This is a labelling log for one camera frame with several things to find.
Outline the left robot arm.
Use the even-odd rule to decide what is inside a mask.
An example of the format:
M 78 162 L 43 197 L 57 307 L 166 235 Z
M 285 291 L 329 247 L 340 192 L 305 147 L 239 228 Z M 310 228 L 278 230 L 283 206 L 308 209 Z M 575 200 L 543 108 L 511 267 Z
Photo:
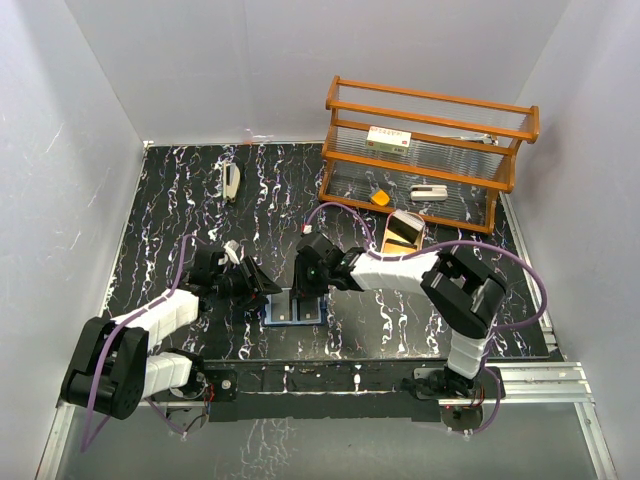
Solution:
M 89 319 L 61 385 L 67 403 L 124 420 L 139 402 L 174 389 L 186 399 L 200 396 L 207 376 L 195 354 L 152 350 L 195 322 L 208 299 L 227 300 L 243 311 L 259 309 L 282 288 L 251 257 L 224 248 L 202 248 L 178 283 L 125 315 Z

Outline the stack of silver cards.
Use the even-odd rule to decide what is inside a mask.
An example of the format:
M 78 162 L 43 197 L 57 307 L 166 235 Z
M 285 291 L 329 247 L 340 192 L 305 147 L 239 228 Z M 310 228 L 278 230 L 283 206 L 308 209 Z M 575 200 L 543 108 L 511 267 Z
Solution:
M 388 229 L 409 243 L 415 243 L 423 234 L 425 224 L 420 216 L 403 210 L 394 211 Z

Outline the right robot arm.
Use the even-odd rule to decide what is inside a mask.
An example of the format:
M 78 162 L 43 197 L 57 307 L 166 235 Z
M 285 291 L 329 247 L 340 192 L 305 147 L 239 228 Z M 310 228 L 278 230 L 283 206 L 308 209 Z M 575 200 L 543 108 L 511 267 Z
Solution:
M 290 296 L 311 299 L 333 286 L 341 291 L 390 289 L 425 295 L 452 330 L 445 366 L 424 379 L 406 380 L 415 395 L 469 397 L 482 382 L 481 367 L 506 283 L 459 245 L 434 253 L 394 256 L 354 247 L 344 252 L 321 233 L 296 247 Z

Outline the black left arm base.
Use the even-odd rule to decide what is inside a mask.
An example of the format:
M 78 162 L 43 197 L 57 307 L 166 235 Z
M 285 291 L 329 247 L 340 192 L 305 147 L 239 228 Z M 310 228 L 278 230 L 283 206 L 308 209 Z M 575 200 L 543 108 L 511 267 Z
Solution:
M 207 423 L 236 419 L 238 377 L 232 369 L 193 366 L 186 384 L 171 387 L 169 392 L 173 401 L 180 400 L 185 406 L 168 406 L 165 417 L 178 426 L 184 436 Z

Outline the blue card holder wallet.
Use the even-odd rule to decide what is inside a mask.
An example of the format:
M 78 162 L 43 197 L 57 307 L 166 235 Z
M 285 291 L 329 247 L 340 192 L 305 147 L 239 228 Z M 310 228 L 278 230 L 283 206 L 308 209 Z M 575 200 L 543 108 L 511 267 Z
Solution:
M 326 295 L 323 295 L 323 296 L 320 296 L 320 297 L 314 297 L 314 298 L 319 298 L 322 320 L 320 322 L 318 322 L 318 323 L 303 323 L 303 322 L 300 322 L 298 320 L 298 316 L 297 316 L 297 300 L 298 299 L 304 299 L 304 298 L 293 298 L 290 295 L 290 290 L 289 289 L 285 289 L 282 292 L 288 292 L 289 293 L 290 306 L 291 306 L 291 321 L 289 323 L 272 323 L 271 322 L 271 319 L 270 319 L 270 313 L 271 313 L 270 300 L 271 300 L 271 297 L 273 295 L 269 295 L 267 297 L 268 302 L 264 306 L 264 313 L 262 314 L 262 319 L 261 319 L 261 323 L 262 323 L 263 326 L 266 326 L 266 327 L 319 326 L 319 325 L 323 325 L 323 324 L 326 323 L 326 321 L 327 321 L 327 296 Z

